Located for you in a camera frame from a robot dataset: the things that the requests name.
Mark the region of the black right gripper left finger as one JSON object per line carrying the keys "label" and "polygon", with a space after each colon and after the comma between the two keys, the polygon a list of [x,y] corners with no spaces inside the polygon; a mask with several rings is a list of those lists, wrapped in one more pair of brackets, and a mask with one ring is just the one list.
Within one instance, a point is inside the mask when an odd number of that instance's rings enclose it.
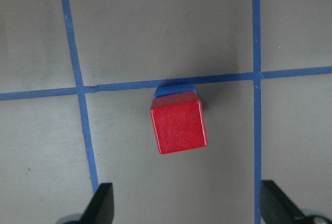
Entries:
{"label": "black right gripper left finger", "polygon": [[115,206],[112,183],[101,183],[81,216],[79,223],[106,223],[114,220]]}

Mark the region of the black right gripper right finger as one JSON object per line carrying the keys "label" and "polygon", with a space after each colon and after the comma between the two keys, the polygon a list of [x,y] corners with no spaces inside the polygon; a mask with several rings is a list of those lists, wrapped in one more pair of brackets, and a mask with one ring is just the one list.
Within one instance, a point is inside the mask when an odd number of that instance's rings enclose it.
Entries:
{"label": "black right gripper right finger", "polygon": [[260,182],[260,214],[265,223],[304,223],[306,216],[272,180]]}

